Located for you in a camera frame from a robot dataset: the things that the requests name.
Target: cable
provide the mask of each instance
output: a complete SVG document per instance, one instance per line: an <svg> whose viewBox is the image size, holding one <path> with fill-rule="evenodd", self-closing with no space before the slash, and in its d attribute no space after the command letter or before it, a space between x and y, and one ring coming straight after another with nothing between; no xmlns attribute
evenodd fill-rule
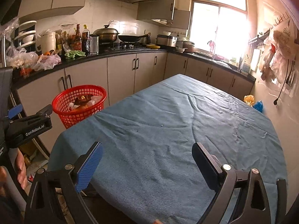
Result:
<svg viewBox="0 0 299 224"><path fill-rule="evenodd" d="M289 60L288 60L288 67L287 67L287 69L286 69L286 78L288 77L288 70L289 70ZM283 85L282 85L282 88L281 88L281 91L280 91L280 93L279 93L278 98L275 99L274 102L273 102L274 105L277 105L277 101L278 101L278 99L279 99L279 97L280 97L280 95L281 95L282 89L283 89L283 87L284 87L284 85L285 85L285 83L286 83L286 78L285 78L285 80L284 80L284 83L283 83Z"/></svg>

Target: wrinkled cloth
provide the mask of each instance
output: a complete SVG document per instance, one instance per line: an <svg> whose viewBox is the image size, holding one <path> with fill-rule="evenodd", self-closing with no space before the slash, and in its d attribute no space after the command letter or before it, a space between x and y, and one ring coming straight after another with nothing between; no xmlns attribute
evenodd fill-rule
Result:
<svg viewBox="0 0 299 224"><path fill-rule="evenodd" d="M144 89L64 131L48 170L74 163L95 141L104 155L91 183L136 223L194 224L203 215L215 192L193 160L195 142L234 169L259 169L274 223L276 180L287 179L279 139L265 115L221 90L184 75Z"/></svg>

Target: white bowl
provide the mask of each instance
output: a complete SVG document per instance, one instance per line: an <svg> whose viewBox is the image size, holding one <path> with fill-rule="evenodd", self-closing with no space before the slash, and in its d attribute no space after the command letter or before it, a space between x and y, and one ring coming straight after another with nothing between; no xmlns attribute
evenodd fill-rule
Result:
<svg viewBox="0 0 299 224"><path fill-rule="evenodd" d="M166 31L164 31L163 34L164 34L164 35L167 35L167 36L170 36L170 35L171 35L171 32L166 32Z"/></svg>
<svg viewBox="0 0 299 224"><path fill-rule="evenodd" d="M28 35L26 37L24 37L22 40L23 40L23 43L26 44L28 42L31 42L34 38L34 35Z"/></svg>
<svg viewBox="0 0 299 224"><path fill-rule="evenodd" d="M179 47L176 47L176 51L179 52L179 53L183 53L185 51L185 49L182 49L182 48L179 48Z"/></svg>

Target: wok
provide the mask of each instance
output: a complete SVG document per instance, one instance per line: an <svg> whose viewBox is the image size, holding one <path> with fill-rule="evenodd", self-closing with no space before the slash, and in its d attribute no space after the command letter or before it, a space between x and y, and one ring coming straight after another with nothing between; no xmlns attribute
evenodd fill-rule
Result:
<svg viewBox="0 0 299 224"><path fill-rule="evenodd" d="M150 33L142 36L133 36L133 35L119 35L118 38L123 42L138 42L141 38L150 36Z"/></svg>

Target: finger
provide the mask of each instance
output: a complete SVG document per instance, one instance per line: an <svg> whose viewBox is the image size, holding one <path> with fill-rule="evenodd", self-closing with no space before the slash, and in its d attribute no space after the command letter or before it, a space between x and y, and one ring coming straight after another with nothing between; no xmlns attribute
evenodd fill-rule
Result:
<svg viewBox="0 0 299 224"><path fill-rule="evenodd" d="M18 173L18 182L22 184L24 182L24 179L26 178L26 167L23 166L23 169Z"/></svg>
<svg viewBox="0 0 299 224"><path fill-rule="evenodd" d="M23 154L18 149L18 154L17 154L17 158L16 158L16 166L19 170L22 170L24 165L25 165L25 161L24 161Z"/></svg>
<svg viewBox="0 0 299 224"><path fill-rule="evenodd" d="M6 171L3 167L0 167L0 183L5 183L6 182Z"/></svg>
<svg viewBox="0 0 299 224"><path fill-rule="evenodd" d="M28 180L27 180L27 177L25 177L23 183L21 184L21 187L23 190L25 190L25 188L27 187L27 184L28 184Z"/></svg>

